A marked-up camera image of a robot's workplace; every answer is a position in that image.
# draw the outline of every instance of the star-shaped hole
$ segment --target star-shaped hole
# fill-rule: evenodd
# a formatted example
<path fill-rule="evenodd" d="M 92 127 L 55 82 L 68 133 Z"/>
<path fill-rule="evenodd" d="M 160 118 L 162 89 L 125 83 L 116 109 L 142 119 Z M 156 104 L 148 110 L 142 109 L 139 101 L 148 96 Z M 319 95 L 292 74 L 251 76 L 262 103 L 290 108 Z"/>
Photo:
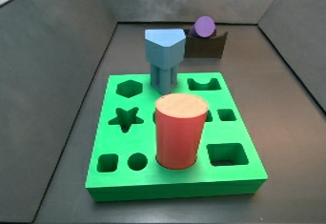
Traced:
<path fill-rule="evenodd" d="M 139 108 L 135 107 L 131 110 L 116 108 L 116 117 L 108 121 L 108 125 L 120 125 L 121 132 L 127 133 L 132 124 L 142 124 L 144 120 L 136 116 Z"/>

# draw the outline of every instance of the square hole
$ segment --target square hole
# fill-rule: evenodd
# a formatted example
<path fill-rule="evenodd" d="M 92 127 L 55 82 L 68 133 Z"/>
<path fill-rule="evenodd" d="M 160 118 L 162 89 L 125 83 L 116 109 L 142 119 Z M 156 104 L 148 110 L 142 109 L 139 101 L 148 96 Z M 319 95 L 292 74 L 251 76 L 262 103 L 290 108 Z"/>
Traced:
<path fill-rule="evenodd" d="M 231 109 L 220 109 L 218 110 L 219 118 L 222 121 L 235 121 L 235 115 Z"/>
<path fill-rule="evenodd" d="M 97 159 L 96 170 L 99 173 L 111 173 L 117 169 L 119 157 L 115 153 L 103 154 Z"/>
<path fill-rule="evenodd" d="M 239 143 L 208 144 L 207 153 L 214 167 L 248 164 L 248 158 Z"/>

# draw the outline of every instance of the green shape sorter board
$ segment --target green shape sorter board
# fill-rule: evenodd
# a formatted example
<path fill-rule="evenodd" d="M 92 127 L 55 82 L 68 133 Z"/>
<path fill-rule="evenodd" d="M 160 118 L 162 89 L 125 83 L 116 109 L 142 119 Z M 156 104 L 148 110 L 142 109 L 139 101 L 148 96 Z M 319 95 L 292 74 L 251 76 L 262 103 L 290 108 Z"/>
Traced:
<path fill-rule="evenodd" d="M 163 168 L 155 159 L 155 100 L 148 74 L 111 75 L 85 188 L 95 201 L 254 193 L 267 174 L 220 73 L 180 73 L 172 92 L 208 104 L 195 164 Z"/>

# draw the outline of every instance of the black table surface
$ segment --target black table surface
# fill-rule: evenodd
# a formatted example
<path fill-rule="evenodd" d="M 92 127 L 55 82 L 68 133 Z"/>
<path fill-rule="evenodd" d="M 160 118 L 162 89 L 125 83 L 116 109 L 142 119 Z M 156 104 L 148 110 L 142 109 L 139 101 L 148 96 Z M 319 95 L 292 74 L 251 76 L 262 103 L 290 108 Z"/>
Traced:
<path fill-rule="evenodd" d="M 84 184 L 107 78 L 150 73 L 144 30 L 160 28 L 190 26 L 117 26 L 36 222 L 326 222 L 325 114 L 256 26 L 218 26 L 218 33 L 230 32 L 223 58 L 186 59 L 179 72 L 224 75 L 268 173 L 258 192 L 93 203 Z"/>

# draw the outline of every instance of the oval hole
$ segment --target oval hole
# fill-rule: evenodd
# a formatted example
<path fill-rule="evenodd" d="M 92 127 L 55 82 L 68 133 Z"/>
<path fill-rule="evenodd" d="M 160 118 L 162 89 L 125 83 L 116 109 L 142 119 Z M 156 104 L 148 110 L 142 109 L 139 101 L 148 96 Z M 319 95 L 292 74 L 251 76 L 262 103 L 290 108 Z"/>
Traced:
<path fill-rule="evenodd" d="M 148 165 L 148 159 L 142 153 L 135 153 L 128 157 L 127 165 L 131 170 L 140 171 Z"/>

